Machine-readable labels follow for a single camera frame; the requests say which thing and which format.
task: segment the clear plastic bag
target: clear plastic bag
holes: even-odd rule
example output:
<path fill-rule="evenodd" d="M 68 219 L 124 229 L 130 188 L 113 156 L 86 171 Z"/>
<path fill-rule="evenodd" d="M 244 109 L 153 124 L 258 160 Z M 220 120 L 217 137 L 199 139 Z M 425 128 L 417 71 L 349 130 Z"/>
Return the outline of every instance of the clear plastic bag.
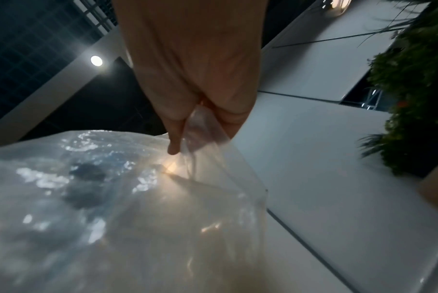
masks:
<path fill-rule="evenodd" d="M 266 191 L 198 107 L 182 154 L 135 133 L 0 148 L 0 293 L 264 292 Z"/>

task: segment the plastic bag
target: plastic bag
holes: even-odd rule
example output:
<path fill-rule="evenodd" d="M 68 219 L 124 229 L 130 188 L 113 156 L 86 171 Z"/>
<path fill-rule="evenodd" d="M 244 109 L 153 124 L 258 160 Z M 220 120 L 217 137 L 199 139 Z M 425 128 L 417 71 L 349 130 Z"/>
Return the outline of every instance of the plastic bag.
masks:
<path fill-rule="evenodd" d="M 135 133 L 0 148 L 0 293 L 263 292 L 266 191 L 198 107 L 182 154 Z"/>

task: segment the skin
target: skin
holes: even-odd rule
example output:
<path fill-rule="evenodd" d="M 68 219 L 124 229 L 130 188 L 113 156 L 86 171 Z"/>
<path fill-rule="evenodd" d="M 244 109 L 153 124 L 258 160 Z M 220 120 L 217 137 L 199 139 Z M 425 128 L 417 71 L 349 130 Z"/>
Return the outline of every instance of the skin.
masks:
<path fill-rule="evenodd" d="M 180 150 L 185 120 L 209 107 L 232 138 L 256 101 L 267 0 L 114 0 L 134 71 Z"/>

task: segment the white wall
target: white wall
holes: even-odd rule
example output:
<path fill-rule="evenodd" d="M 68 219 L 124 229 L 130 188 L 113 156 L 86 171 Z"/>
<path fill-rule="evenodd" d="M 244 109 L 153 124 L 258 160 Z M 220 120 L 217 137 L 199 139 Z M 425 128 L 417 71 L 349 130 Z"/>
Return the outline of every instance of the white wall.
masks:
<path fill-rule="evenodd" d="M 92 65 L 93 55 L 103 59 L 103 66 Z M 115 28 L 0 119 L 0 146 L 21 139 L 118 57 L 128 63 L 124 42 Z"/>
<path fill-rule="evenodd" d="M 438 210 L 359 139 L 389 114 L 260 94 L 234 143 L 268 208 L 362 293 L 414 293 L 438 260 Z"/>
<path fill-rule="evenodd" d="M 305 11 L 265 48 L 259 90 L 341 101 L 367 73 L 368 62 L 392 43 L 393 32 L 371 34 L 394 18 L 415 17 L 426 5 L 387 0 L 353 0 L 345 14 L 326 18 Z"/>

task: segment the ceiling light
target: ceiling light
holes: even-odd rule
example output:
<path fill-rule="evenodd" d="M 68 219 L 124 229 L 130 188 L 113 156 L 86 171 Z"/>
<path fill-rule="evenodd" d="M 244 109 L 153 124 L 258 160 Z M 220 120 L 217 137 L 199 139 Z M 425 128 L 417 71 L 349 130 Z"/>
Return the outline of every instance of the ceiling light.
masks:
<path fill-rule="evenodd" d="M 95 65 L 95 66 L 101 66 L 101 65 L 103 65 L 103 59 L 101 59 L 101 58 L 98 57 L 98 56 L 92 56 L 92 57 L 90 58 L 90 61 L 92 61 L 92 64 Z"/>

